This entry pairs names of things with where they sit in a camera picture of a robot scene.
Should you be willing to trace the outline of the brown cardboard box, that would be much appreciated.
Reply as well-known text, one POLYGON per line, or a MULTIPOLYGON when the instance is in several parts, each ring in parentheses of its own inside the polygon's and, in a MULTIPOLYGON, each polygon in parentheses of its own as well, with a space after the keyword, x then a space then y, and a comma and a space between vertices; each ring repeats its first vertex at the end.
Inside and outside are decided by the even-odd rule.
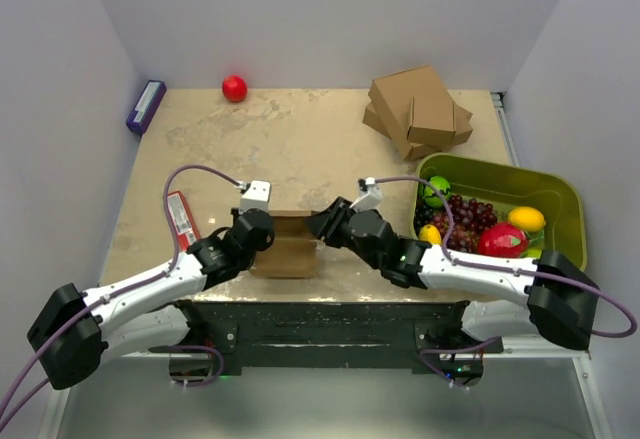
POLYGON ((306 219, 311 211, 271 211, 273 244, 256 254, 250 273, 262 279, 309 279, 316 275, 316 238, 306 219))

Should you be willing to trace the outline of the green plastic tub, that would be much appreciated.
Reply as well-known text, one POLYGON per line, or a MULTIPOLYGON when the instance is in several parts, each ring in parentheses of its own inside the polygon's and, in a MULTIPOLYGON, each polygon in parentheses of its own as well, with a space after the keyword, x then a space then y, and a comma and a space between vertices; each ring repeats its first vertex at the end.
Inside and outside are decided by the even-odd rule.
POLYGON ((564 254, 580 270, 587 266, 583 204, 564 179, 511 165, 447 153, 424 158, 415 174, 423 179, 442 176, 454 195, 490 203, 500 220, 518 206, 539 210, 546 220, 541 247, 564 254))

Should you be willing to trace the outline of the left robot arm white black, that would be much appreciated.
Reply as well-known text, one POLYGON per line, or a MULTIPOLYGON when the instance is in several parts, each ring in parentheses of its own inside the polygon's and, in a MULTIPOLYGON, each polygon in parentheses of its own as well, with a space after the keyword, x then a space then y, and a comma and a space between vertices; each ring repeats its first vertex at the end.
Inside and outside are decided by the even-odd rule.
POLYGON ((72 283, 57 288, 27 333, 49 384, 68 389, 101 364, 134 351, 200 349, 207 327, 180 298, 235 279, 273 241, 273 218, 251 209, 168 262, 119 283, 85 291, 72 283))

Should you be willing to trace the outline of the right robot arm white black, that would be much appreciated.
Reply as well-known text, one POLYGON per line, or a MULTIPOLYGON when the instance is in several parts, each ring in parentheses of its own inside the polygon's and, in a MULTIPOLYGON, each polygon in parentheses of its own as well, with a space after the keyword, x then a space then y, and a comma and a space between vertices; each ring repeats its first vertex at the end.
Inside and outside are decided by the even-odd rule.
POLYGON ((497 298, 468 304, 445 328, 448 345, 469 351, 494 337, 536 334, 569 350, 589 347, 597 285, 557 251, 538 259, 504 259, 445 252, 439 245, 398 235, 375 209, 344 198, 305 221, 326 246, 347 248, 401 288, 457 289, 497 298))

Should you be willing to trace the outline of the folded cardboard box front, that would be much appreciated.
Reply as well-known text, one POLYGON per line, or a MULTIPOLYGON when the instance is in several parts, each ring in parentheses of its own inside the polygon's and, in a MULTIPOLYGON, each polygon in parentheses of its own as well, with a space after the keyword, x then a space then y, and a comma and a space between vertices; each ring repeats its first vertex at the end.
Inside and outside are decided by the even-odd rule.
POLYGON ((452 99, 413 97, 408 113, 407 139, 436 148, 464 144, 473 133, 472 114, 452 99))

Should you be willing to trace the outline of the purple rectangular box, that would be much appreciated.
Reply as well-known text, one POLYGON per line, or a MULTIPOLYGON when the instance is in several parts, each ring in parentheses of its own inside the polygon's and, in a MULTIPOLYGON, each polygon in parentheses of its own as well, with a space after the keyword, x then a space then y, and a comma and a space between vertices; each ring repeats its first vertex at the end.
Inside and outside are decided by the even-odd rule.
POLYGON ((131 132, 143 135, 147 131, 166 91, 163 81, 149 80, 146 83, 126 120, 126 126, 131 132))

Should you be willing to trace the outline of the folded cardboard box bottom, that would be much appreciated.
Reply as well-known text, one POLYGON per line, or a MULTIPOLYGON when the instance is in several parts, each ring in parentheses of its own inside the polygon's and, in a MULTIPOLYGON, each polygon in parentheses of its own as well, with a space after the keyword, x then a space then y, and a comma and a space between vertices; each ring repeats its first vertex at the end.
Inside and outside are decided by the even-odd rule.
MULTIPOLYGON (((453 116, 454 116, 454 126, 455 126, 455 135, 452 142, 448 146, 429 146, 424 144, 411 143, 410 149, 405 155, 405 160, 418 160, 424 158, 428 155, 444 152, 449 150, 455 146, 462 145, 466 143, 470 136, 473 133, 473 128, 471 126, 471 118, 472 113, 467 111, 463 107, 459 106, 457 103, 453 104, 453 116)), ((365 108, 363 123, 380 133, 381 135, 391 138, 389 135, 386 126, 384 125, 381 117, 377 114, 372 103, 369 103, 365 108)))

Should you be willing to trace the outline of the dark grapes bunch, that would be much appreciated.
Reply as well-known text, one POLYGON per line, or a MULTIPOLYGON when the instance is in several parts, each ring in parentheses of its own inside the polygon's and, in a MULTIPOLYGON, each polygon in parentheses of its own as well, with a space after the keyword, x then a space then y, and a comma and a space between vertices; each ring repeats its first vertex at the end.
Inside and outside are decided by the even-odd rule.
POLYGON ((422 200, 417 201, 414 211, 413 227, 420 230, 425 225, 430 224, 433 221, 434 214, 435 210, 431 206, 422 200))

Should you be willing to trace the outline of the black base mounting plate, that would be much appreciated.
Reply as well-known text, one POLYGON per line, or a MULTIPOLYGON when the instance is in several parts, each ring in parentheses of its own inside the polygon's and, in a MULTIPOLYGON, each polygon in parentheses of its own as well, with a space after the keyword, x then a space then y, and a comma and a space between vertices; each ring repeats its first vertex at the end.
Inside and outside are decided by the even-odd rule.
POLYGON ((465 349, 467 302, 194 302, 178 300, 183 346, 210 345, 226 375, 249 368, 405 369, 427 372, 421 351, 465 349))

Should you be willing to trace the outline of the yellow mango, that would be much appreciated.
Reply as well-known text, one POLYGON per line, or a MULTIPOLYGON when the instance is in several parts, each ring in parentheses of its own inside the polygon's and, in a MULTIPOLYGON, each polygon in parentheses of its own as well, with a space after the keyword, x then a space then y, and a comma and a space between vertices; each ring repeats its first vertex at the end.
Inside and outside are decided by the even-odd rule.
POLYGON ((424 225, 418 233, 418 239, 423 242, 429 242, 432 245, 442 244, 441 233, 434 224, 424 225))

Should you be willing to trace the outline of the green watermelon ball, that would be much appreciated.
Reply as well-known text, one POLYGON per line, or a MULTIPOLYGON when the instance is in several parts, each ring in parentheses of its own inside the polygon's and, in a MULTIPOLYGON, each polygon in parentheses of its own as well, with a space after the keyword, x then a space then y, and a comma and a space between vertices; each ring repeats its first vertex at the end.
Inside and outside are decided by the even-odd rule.
POLYGON ((441 175, 432 175, 426 178, 430 183, 428 185, 420 185, 418 189, 418 197, 423 204, 440 209, 444 207, 444 203, 448 202, 451 197, 451 184, 441 175))

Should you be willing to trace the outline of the red apple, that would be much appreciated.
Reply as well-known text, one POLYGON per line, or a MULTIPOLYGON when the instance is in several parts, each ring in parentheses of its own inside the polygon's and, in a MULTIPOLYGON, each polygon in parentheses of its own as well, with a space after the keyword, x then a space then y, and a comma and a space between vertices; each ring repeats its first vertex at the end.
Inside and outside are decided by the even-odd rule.
POLYGON ((245 80, 239 75, 229 75, 225 77, 221 84, 224 98, 231 103, 244 101, 248 94, 248 86, 245 80))

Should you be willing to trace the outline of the red grapes bunch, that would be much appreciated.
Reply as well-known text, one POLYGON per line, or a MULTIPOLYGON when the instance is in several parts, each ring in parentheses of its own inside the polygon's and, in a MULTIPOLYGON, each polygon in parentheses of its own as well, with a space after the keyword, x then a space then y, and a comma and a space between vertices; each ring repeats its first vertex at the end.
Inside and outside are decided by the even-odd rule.
POLYGON ((447 204, 453 217, 453 232, 447 240, 447 247, 476 253, 480 236, 498 222, 497 211, 491 203, 475 198, 464 199, 460 195, 452 195, 447 204))

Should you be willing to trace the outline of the red dragon fruit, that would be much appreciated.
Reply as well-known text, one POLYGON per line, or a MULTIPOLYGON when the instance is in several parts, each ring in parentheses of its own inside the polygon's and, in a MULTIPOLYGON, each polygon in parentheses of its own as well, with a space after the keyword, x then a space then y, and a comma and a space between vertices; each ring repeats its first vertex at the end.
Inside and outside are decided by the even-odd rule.
POLYGON ((477 253, 498 258, 519 258, 529 247, 526 233, 510 223, 497 223, 485 230, 478 241, 477 253))

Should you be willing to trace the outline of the yellow lemon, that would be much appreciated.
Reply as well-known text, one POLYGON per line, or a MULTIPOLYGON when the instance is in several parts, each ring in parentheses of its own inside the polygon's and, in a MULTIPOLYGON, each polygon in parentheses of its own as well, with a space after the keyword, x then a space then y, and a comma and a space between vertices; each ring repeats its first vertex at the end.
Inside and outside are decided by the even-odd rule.
POLYGON ((546 225, 544 215, 538 209, 529 206, 512 209, 507 215, 507 220, 513 226, 527 233, 542 231, 546 225))

